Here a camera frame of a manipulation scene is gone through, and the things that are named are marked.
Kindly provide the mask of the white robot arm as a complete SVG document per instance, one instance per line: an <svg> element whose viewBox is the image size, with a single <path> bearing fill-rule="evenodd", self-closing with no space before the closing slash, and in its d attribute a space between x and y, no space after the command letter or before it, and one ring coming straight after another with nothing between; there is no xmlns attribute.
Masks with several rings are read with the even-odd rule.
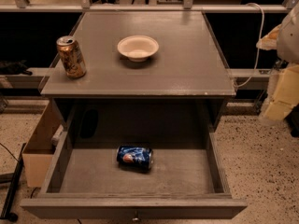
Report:
<svg viewBox="0 0 299 224"><path fill-rule="evenodd" d="M278 57L288 63L286 68L269 78L268 96L261 114L263 119L284 120L299 104L299 4L280 25L260 38L256 47L275 49Z"/></svg>

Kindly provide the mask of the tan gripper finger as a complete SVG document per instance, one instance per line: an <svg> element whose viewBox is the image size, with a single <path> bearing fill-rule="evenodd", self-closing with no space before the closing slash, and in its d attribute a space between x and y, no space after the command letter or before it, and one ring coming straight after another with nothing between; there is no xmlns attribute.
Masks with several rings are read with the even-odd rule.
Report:
<svg viewBox="0 0 299 224"><path fill-rule="evenodd" d="M298 104L299 64L289 63L284 69L272 71L260 120L263 122L284 120Z"/></svg>
<svg viewBox="0 0 299 224"><path fill-rule="evenodd" d="M263 50L276 49L280 27L281 25L276 26L267 35L265 35L263 38L260 38L256 44L256 47Z"/></svg>

